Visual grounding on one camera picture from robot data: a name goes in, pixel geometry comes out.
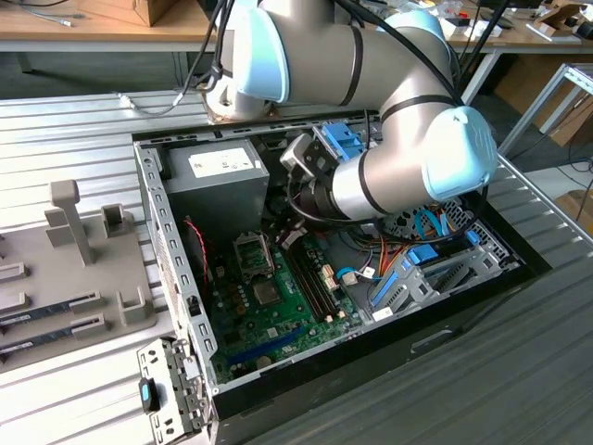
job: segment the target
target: white connector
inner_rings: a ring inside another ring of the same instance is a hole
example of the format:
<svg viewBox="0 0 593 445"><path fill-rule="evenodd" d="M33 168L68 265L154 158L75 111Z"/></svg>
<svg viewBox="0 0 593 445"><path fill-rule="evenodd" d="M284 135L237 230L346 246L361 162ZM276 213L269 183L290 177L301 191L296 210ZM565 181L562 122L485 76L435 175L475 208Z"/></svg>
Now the white connector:
<svg viewBox="0 0 593 445"><path fill-rule="evenodd" d="M185 95L183 93L179 93L177 95L177 97L175 97L175 100L173 100L173 106L174 107L177 107L179 105L179 103L182 101L182 99L183 99L184 96Z"/></svg>
<svg viewBox="0 0 593 445"><path fill-rule="evenodd" d="M122 93L117 93L118 97L120 98L121 104L129 109L136 109L136 104L132 102L128 95L123 95Z"/></svg>

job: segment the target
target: black cable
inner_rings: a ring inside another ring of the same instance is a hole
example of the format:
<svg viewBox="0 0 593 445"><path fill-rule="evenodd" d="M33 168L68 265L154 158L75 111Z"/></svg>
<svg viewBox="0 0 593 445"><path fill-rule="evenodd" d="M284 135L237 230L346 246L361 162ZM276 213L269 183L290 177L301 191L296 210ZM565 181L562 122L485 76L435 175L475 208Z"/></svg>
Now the black cable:
<svg viewBox="0 0 593 445"><path fill-rule="evenodd" d="M365 144L364 149L368 150L371 148L371 118L369 117L369 110L364 110L364 126L367 131L367 142Z"/></svg>
<svg viewBox="0 0 593 445"><path fill-rule="evenodd" d="M286 198L288 201L288 205L291 207L292 210L294 210L296 213L298 213L300 216L302 216L306 220L309 220L313 223L329 224L329 225L361 225L361 224L375 222L374 218L368 218L366 220L338 220L336 218L325 218L322 216L311 215L310 213L307 213L306 211L301 209L298 206L298 204L295 202L295 197L293 196L293 191L292 191L294 184L295 183L293 182L292 176L288 176L288 185L286 187Z"/></svg>
<svg viewBox="0 0 593 445"><path fill-rule="evenodd" d="M473 25L472 25L472 30L470 31L470 36L467 38L467 42L465 43L465 46L463 47L463 51L461 52L461 56L460 56L461 61L463 61L463 58L465 57L465 53L467 51L467 48L470 46L470 42L472 41L472 36L473 36L473 31L475 30L475 25L477 24L477 22L480 18L480 8L481 8L481 6L478 5L478 8L475 11L475 18L473 19Z"/></svg>
<svg viewBox="0 0 593 445"><path fill-rule="evenodd" d="M175 58L175 53L170 53L170 56L173 58L173 69L175 71L175 82L177 82L177 86L182 86L183 82L179 79L179 70L177 69L177 59Z"/></svg>
<svg viewBox="0 0 593 445"><path fill-rule="evenodd" d="M573 162L573 144L574 141L577 139L578 135L583 131L584 128L587 128L587 126L585 125L585 123L587 123L587 121L589 119L591 119L591 116L593 116L593 111L591 111L588 116L585 118L583 125L581 126L581 128L579 128L576 132L574 132L573 137L571 137L571 140L568 143L568 163L571 165L571 167L573 167L573 170L579 173L584 173L584 172L591 172L593 170L593 160L589 159L588 160L588 168L586 170L578 170L575 166L574 166L574 162ZM583 145L581 145L579 148L576 149L576 151L580 151L588 142L585 142Z"/></svg>
<svg viewBox="0 0 593 445"><path fill-rule="evenodd" d="M480 51L482 51L482 48L484 47L486 40L488 40L490 33L497 25L498 21L502 17L502 14L504 13L504 10L509 6L510 2L511 0L502 0L500 5L498 5L498 8L495 9L494 13L492 14L492 19L490 19L490 21L488 22L486 29L484 30L484 32L482 32L482 35L480 36L480 40L478 40L478 43L473 48L473 51L470 54L470 58L467 61L467 64L463 65L463 69L461 70L461 85L464 85L466 83L466 80L468 78L470 70L472 69L473 64L480 57Z"/></svg>
<svg viewBox="0 0 593 445"><path fill-rule="evenodd" d="M24 3L24 2L14 1L14 0L1 0L1 1L3 1L4 3L9 3L10 5L32 6L32 7L50 7L50 6L57 6L57 5L61 5L62 3L69 2L69 0L59 0L54 3L46 3L45 5L39 5L37 3Z"/></svg>
<svg viewBox="0 0 593 445"><path fill-rule="evenodd" d="M525 153L527 153L528 151L533 150L536 146L539 145L539 143L541 141L543 141L547 136L550 136L552 133L556 132L557 130L560 130L560 128L565 127L566 125L568 125L569 123L575 121L576 119L578 119L579 116L581 116L585 111L587 111L589 108L591 108L591 106L593 106L593 104L589 104L588 106L586 106L585 108L583 108L578 114L574 115L571 119L566 120L566 118L568 118L569 114L575 109L575 108L571 108L567 114L564 116L564 118L558 123L556 124L553 128L550 128L547 132L543 133L541 136L539 136L537 138L537 140L528 148L525 148L523 150L521 150L519 153L517 153L516 155L514 155L512 158L509 158L509 161L513 162L516 159L518 159L520 156L524 155Z"/></svg>
<svg viewBox="0 0 593 445"><path fill-rule="evenodd" d="M589 196L589 192L591 191L591 187L593 187L593 179L591 179L591 182L589 183L587 190L585 190L585 194L583 195L583 201L581 202L581 208L578 210L578 213L576 214L575 221L577 223L578 220L581 218L581 215L583 214L583 210L585 209L585 204L587 203L587 198Z"/></svg>
<svg viewBox="0 0 593 445"><path fill-rule="evenodd" d="M233 12L235 0L228 0L228 3L224 4L221 12L221 22L218 29L218 40L216 41L216 47L214 48L214 58L212 59L212 67L210 68L210 82L208 86L200 91L202 93L210 93L216 87L218 81L222 78L224 67L222 66L222 47L224 45L224 36L226 34L226 27L229 24L231 13Z"/></svg>
<svg viewBox="0 0 593 445"><path fill-rule="evenodd" d="M385 239L399 243L399 244L439 244L450 241L451 239L459 238L460 236L464 236L465 232L472 228L472 226L478 221L478 218L484 211L486 207L486 200L488 197L488 186L485 186L482 189L482 195L480 196L480 202L478 203L478 208L473 212L473 217L462 227L457 229L455 232L452 232L449 235L445 236L438 236L436 238L431 239L412 239L406 238L405 236L395 236L391 235L385 231L382 224L379 222L375 225L379 233L385 237Z"/></svg>
<svg viewBox="0 0 593 445"><path fill-rule="evenodd" d="M354 13L360 16L361 19L367 21L379 28L382 28L385 32L395 38L398 42L406 47L414 56L416 56L425 66L428 68L435 77L441 82L443 87L447 90L448 94L453 100L460 106L463 105L459 92L453 87L451 82L448 81L447 77L440 71L439 68L422 52L415 44L408 40L403 34L394 30L389 26L383 19L379 18L371 11L351 0L334 0L334 3L341 6L350 14Z"/></svg>
<svg viewBox="0 0 593 445"><path fill-rule="evenodd" d="M575 184L580 185L583 188L587 188L586 185L584 185L583 183L576 181L575 178L573 178L572 176L570 176L567 172L565 172L563 169L561 169L560 167L556 167L558 169L558 171L560 173L562 173L564 176L566 176L568 179L570 179L571 181L573 181Z"/></svg>
<svg viewBox="0 0 593 445"><path fill-rule="evenodd" d="M182 64L182 53L176 53L177 54L177 65L179 66L179 86L183 85L183 83L185 82L183 80L183 64ZM185 64L187 64L187 55L184 54L183 57L185 57Z"/></svg>
<svg viewBox="0 0 593 445"><path fill-rule="evenodd" d="M453 74L453 86L456 90L459 91L460 87L460 80L461 80L461 65L460 65L460 58L457 55L457 52L453 49L449 42L447 42L448 53L449 57L453 63L451 67L451 72Z"/></svg>
<svg viewBox="0 0 593 445"><path fill-rule="evenodd" d="M185 83L183 84L182 91L177 95L177 97L175 98L175 100L173 101L173 103L171 105L169 105L165 109L162 109L161 111L148 111L141 107L138 107L136 104L133 103L133 101L128 96L122 95L120 93L116 93L120 97L120 99L126 99L127 101L129 101L129 103L128 103L129 108L131 108L131 109L133 109L147 117L163 116L163 115L169 113L170 111L172 111L175 107L177 107L179 102L181 102L181 100L185 97L185 95L187 94L187 91L189 90L189 85L192 81L192 77L196 73L198 63L200 62L200 60L202 59L204 54L206 54L206 48L208 47L208 43L210 41L212 33L214 32L214 26L216 25L216 18L218 17L222 8L225 5L226 5L226 0L219 0L219 3L217 3L216 6L214 7L214 10L212 11L212 17L210 18L210 22L208 24L208 29L206 30L206 35L204 37L204 42L202 43L202 47L200 48L200 51L197 54L196 59L194 60L194 63L192 64L192 67L190 68L190 70L187 74L187 79L185 79ZM197 83L200 84L201 82L206 80L209 75L210 75L209 72L202 75L198 79Z"/></svg>
<svg viewBox="0 0 593 445"><path fill-rule="evenodd" d="M350 17L353 19L350 21L350 24L352 24L352 21L356 21L356 23L359 25L359 28L364 29L364 20L361 19L358 14L350 13Z"/></svg>

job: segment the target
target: ram slot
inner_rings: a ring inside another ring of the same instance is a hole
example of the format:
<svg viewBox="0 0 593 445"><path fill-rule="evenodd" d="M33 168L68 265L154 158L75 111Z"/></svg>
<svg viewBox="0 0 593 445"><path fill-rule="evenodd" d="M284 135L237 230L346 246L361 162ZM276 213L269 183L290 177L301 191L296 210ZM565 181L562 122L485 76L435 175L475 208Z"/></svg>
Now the ram slot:
<svg viewBox="0 0 593 445"><path fill-rule="evenodd" d="M307 299L307 303L315 320L323 321L328 315L336 315L336 308L332 296L325 289L323 282L312 267L307 251L296 242L285 254L291 272L296 279L296 284Z"/></svg>

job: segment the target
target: wooden desk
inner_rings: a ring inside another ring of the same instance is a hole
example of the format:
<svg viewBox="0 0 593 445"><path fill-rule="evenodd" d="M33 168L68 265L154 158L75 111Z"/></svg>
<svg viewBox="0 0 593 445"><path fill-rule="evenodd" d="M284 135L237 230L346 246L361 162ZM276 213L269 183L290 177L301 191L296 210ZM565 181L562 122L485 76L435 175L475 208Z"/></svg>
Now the wooden desk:
<svg viewBox="0 0 593 445"><path fill-rule="evenodd" d="M463 10L470 17L475 16L476 6L469 1L464 1ZM593 54L593 41L582 40L582 44L553 44L543 37L530 31L525 26L531 23L530 19L511 19L514 26L511 30L503 30L500 37L491 37L482 48L486 53L482 62L473 74L472 80L463 92L462 98L466 104L470 104L478 91L486 81L488 74L496 65L498 58L503 54ZM474 39L468 46L468 52L472 51L479 39ZM463 50L467 42L464 35L455 35L449 39L449 43L456 51Z"/></svg>
<svg viewBox="0 0 593 445"><path fill-rule="evenodd" d="M49 10L52 14L80 12L74 0ZM71 19L70 28L0 2L0 51L196 51L208 28L208 18L196 0L179 0L151 28L82 13L86 18Z"/></svg>

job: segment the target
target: motherboard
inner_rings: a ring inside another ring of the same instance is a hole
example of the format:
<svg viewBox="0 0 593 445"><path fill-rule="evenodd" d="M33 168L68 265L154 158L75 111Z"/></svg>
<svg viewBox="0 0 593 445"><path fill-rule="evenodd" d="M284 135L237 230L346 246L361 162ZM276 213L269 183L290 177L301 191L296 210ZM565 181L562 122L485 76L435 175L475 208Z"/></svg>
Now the motherboard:
<svg viewBox="0 0 593 445"><path fill-rule="evenodd" d="M216 267L210 320L221 383L347 336L362 324L313 235L288 250L270 248L265 239L242 235ZM263 272L253 273L258 267Z"/></svg>

